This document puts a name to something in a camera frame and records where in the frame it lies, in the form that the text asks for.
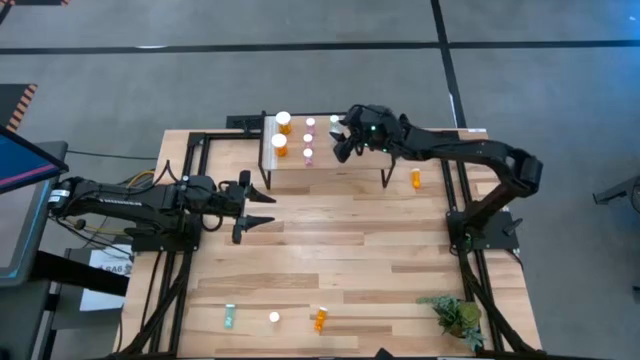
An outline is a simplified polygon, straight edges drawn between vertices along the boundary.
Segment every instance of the small potted plant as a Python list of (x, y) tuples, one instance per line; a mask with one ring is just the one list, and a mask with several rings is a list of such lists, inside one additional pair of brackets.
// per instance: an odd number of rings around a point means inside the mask
[(438, 314), (438, 324), (444, 328), (444, 333), (449, 333), (457, 338), (464, 339), (465, 343), (475, 351), (482, 347), (484, 338), (480, 334), (480, 308), (475, 302), (460, 301), (454, 297), (445, 295), (437, 297), (424, 297), (417, 300), (418, 304), (430, 304)]

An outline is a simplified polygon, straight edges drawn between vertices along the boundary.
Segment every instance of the wooden table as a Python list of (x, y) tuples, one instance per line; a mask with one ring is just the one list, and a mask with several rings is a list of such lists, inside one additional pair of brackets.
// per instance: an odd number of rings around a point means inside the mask
[[(302, 151), (305, 149), (303, 136), (308, 133), (305, 120), (313, 117), (316, 120), (315, 133), (313, 135), (313, 164), (307, 166), (304, 162)], [(262, 142), (262, 169), (267, 171), (264, 176), (267, 188), (270, 188), (272, 171), (288, 172), (289, 170), (379, 170), (382, 174), (383, 187), (386, 187), (387, 176), (393, 172), (395, 161), (383, 152), (371, 152), (366, 150), (362, 156), (353, 154), (345, 163), (340, 163), (333, 153), (335, 140), (329, 135), (331, 122), (329, 116), (292, 116), (291, 133), (287, 134), (287, 156), (278, 157), (275, 148), (271, 144), (271, 137), (279, 133), (275, 116), (266, 116), (264, 122)], [(349, 135), (349, 131), (338, 124), (340, 132)]]
[[(157, 169), (167, 159), (174, 172), (182, 169), (188, 133), (165, 132)], [(461, 130), (460, 137), (487, 134)], [(278, 202), (247, 203), (247, 213), (276, 221), (246, 233), (241, 245), (231, 242), (231, 221), (203, 233), (193, 257), (179, 357), (372, 356), (380, 347), (396, 356), (471, 354), (462, 341), (441, 335), (429, 306), (415, 303), (421, 296), (463, 297), (457, 260), (448, 252), (440, 161), (399, 160), (386, 189), (377, 170), (341, 168), (274, 172), (267, 191), (258, 175), (258, 147), (257, 140), (220, 140), (210, 149), (207, 175), (233, 180), (239, 171), (252, 170), (254, 185)], [(409, 181), (416, 167), (422, 170), (418, 190)], [(476, 198), (497, 184), (484, 166), (468, 165), (467, 171)], [(464, 204), (456, 173), (458, 204)], [(485, 254), (498, 307), (539, 348), (519, 265), (505, 251)], [(136, 257), (123, 310), (124, 344), (139, 330), (155, 257)], [(161, 259), (150, 310), (163, 264)], [(231, 330), (223, 325), (225, 304), (237, 305)], [(313, 330), (319, 306), (329, 310), (321, 335)], [(269, 322), (272, 311), (281, 315), (277, 324)], [(170, 310), (160, 350), (167, 349), (172, 319)], [(486, 320), (482, 331), (489, 338)], [(492, 348), (490, 340), (486, 347)]]

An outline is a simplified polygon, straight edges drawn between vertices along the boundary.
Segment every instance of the white bottle cap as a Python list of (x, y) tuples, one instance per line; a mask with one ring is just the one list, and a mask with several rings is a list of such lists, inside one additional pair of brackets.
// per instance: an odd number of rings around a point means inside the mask
[(277, 312), (272, 312), (271, 314), (269, 314), (269, 320), (271, 320), (271, 322), (276, 323), (280, 320), (280, 314), (278, 314)]
[(287, 125), (291, 121), (291, 114), (286, 111), (280, 111), (276, 114), (276, 122), (280, 125)]
[(287, 145), (287, 137), (282, 134), (275, 134), (271, 138), (271, 145), (277, 148), (281, 148)]

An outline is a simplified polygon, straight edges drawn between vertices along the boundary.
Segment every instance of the gray floor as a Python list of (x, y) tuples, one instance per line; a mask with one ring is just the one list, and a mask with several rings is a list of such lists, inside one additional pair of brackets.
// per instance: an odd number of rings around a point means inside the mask
[[(635, 1), (441, 0), (451, 41), (640, 39)], [(74, 0), (15, 7), (0, 47), (434, 41), (429, 1)], [(469, 127), (545, 163), (541, 191), (511, 206), (544, 348), (637, 359), (640, 221), (591, 193), (640, 172), (640, 48), (452, 51)], [(0, 83), (39, 89), (20, 129), (32, 141), (153, 156), (167, 128), (226, 115), (380, 103), (453, 126), (438, 50), (0, 57)], [(153, 162), (69, 155), (74, 174), (116, 181)], [(79, 242), (49, 227), (43, 247)], [(63, 335), (55, 359), (106, 354), (114, 328)], [(66, 347), (75, 346), (73, 353)]]

